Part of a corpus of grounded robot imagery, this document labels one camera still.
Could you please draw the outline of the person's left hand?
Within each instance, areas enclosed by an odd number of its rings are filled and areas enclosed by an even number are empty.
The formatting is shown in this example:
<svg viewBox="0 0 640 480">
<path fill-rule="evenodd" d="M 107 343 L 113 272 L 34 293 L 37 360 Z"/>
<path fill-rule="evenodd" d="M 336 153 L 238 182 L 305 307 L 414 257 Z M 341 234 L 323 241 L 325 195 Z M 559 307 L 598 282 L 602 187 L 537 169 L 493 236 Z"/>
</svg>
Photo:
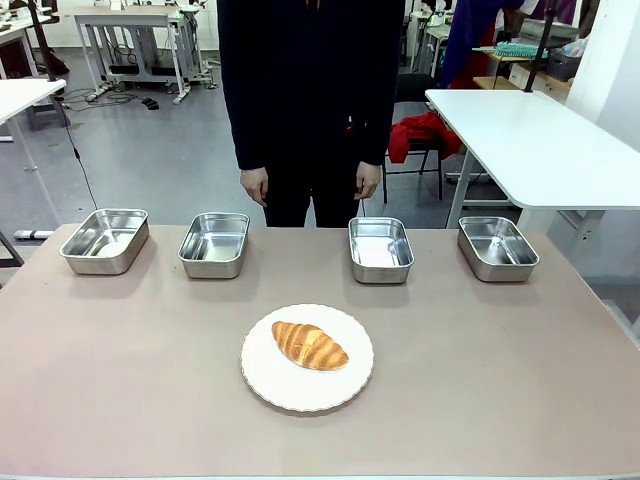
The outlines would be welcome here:
<svg viewBox="0 0 640 480">
<path fill-rule="evenodd" d="M 380 166 L 360 162 L 356 171 L 356 193 L 354 199 L 365 200 L 371 198 L 381 181 L 381 176 L 382 169 Z"/>
</svg>

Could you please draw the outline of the person's right hand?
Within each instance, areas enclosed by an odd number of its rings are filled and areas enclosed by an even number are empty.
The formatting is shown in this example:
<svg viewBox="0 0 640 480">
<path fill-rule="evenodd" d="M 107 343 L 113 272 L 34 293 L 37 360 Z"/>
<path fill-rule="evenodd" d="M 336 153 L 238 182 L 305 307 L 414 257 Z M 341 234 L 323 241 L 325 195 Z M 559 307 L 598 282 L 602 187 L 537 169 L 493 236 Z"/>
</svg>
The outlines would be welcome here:
<svg viewBox="0 0 640 480">
<path fill-rule="evenodd" d="M 242 170 L 240 183 L 247 195 L 257 204 L 266 207 L 268 193 L 268 174 L 265 168 Z"/>
</svg>

